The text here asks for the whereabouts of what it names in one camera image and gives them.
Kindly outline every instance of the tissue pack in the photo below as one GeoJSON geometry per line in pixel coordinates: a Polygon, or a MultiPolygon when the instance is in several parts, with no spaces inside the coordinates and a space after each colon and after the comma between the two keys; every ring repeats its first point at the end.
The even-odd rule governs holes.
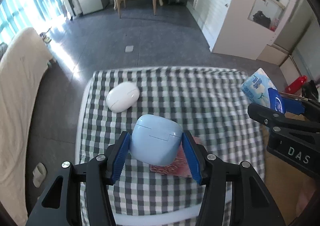
{"type": "Polygon", "coordinates": [[[251,102],[285,113],[278,90],[261,68],[241,85],[241,90],[251,102]]]}

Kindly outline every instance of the sunlight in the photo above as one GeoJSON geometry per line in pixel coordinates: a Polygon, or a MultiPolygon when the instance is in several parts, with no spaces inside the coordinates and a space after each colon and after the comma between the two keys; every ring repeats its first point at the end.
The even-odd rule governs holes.
{"type": "Polygon", "coordinates": [[[56,53],[57,57],[60,58],[63,63],[68,67],[68,69],[73,72],[75,78],[79,78],[79,69],[73,62],[70,55],[55,41],[50,42],[51,49],[56,53]]]}
{"type": "Polygon", "coordinates": [[[57,28],[59,32],[64,32],[63,24],[66,22],[66,17],[64,15],[60,15],[56,18],[53,18],[49,21],[50,27],[57,28]]]}

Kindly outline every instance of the metal screw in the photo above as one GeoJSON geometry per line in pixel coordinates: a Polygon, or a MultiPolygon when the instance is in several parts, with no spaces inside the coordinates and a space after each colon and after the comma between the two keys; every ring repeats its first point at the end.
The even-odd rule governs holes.
{"type": "Polygon", "coordinates": [[[98,161],[103,161],[103,160],[106,159],[106,157],[105,157],[105,155],[98,155],[98,156],[96,157],[96,159],[97,159],[98,161]]]}
{"type": "Polygon", "coordinates": [[[279,127],[273,127],[273,130],[274,130],[275,132],[279,132],[281,129],[280,129],[279,127]]]}
{"type": "Polygon", "coordinates": [[[242,162],[242,166],[245,167],[245,168],[249,168],[250,167],[250,163],[247,162],[247,161],[243,161],[242,162]]]}
{"type": "Polygon", "coordinates": [[[209,159],[209,160],[216,160],[216,158],[217,157],[214,154],[207,155],[207,159],[209,159]]]}
{"type": "Polygon", "coordinates": [[[68,168],[70,166],[70,162],[69,161],[65,161],[62,163],[61,165],[63,168],[68,168]]]}

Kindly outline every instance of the gray floor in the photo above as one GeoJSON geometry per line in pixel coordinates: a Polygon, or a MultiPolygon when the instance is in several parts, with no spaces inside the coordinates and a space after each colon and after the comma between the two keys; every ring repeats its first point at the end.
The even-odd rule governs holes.
{"type": "Polygon", "coordinates": [[[28,139],[26,186],[30,212],[48,178],[63,161],[74,161],[76,127],[84,87],[96,70],[142,66],[236,68],[251,75],[263,68],[279,91],[286,86],[280,68],[260,60],[212,54],[184,6],[163,6],[153,16],[151,0],[128,1],[119,19],[106,10],[67,21],[49,33],[57,64],[44,75],[28,139]],[[125,53],[127,45],[133,52],[125,53]],[[39,189],[32,170],[42,162],[47,178],[39,189]]]}

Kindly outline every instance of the floor tile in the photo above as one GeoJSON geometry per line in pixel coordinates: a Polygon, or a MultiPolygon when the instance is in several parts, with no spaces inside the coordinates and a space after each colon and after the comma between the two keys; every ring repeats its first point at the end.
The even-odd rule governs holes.
{"type": "Polygon", "coordinates": [[[27,159],[26,159],[26,202],[27,210],[31,209],[37,202],[47,183],[60,169],[64,161],[74,163],[75,144],[46,139],[39,136],[29,136],[27,159]],[[32,171],[41,162],[47,170],[47,176],[41,186],[36,188],[33,185],[32,171]]]}
{"type": "Polygon", "coordinates": [[[44,74],[32,113],[31,135],[57,139],[57,121],[62,115],[71,78],[72,73],[65,73],[58,64],[54,64],[44,74]]]}
{"type": "Polygon", "coordinates": [[[83,71],[74,73],[67,88],[65,102],[61,110],[60,119],[57,121],[58,140],[76,142],[76,131],[79,119],[84,88],[92,78],[93,72],[83,71]]]}
{"type": "Polygon", "coordinates": [[[208,43],[197,29],[168,23],[142,27],[139,50],[138,66],[194,66],[197,58],[210,54],[208,43]]]}
{"type": "Polygon", "coordinates": [[[81,25],[80,19],[81,18],[77,18],[77,21],[70,21],[67,19],[64,23],[59,23],[52,27],[47,35],[56,42],[60,42],[60,40],[62,40],[65,36],[83,36],[86,33],[83,25],[81,25]]]}
{"type": "Polygon", "coordinates": [[[136,0],[127,0],[126,1],[126,8],[124,7],[123,2],[120,5],[120,11],[121,11],[121,18],[136,18],[136,19],[142,19],[143,14],[145,13],[153,13],[152,8],[152,0],[144,0],[143,2],[138,2],[136,0]]]}
{"type": "Polygon", "coordinates": [[[136,67],[140,27],[108,31],[97,34],[95,41],[88,42],[79,59],[79,71],[107,70],[114,68],[136,67]],[[127,45],[133,45],[132,52],[125,52],[127,45]]]}
{"type": "MultiPolygon", "coordinates": [[[[145,13],[143,14],[143,20],[150,20],[153,22],[153,25],[157,25],[157,23],[170,23],[177,26],[199,28],[189,10],[183,5],[158,6],[155,16],[145,13]]],[[[148,26],[148,23],[142,22],[142,26],[148,26]]]]}
{"type": "Polygon", "coordinates": [[[79,37],[66,35],[59,42],[52,40],[48,48],[63,70],[71,73],[77,72],[76,65],[90,37],[90,35],[79,37]]]}
{"type": "Polygon", "coordinates": [[[128,1],[127,8],[121,9],[121,18],[119,18],[118,11],[113,7],[109,7],[102,11],[102,19],[97,24],[98,29],[103,32],[106,30],[116,31],[123,30],[130,27],[141,27],[142,9],[130,6],[128,1]]]}

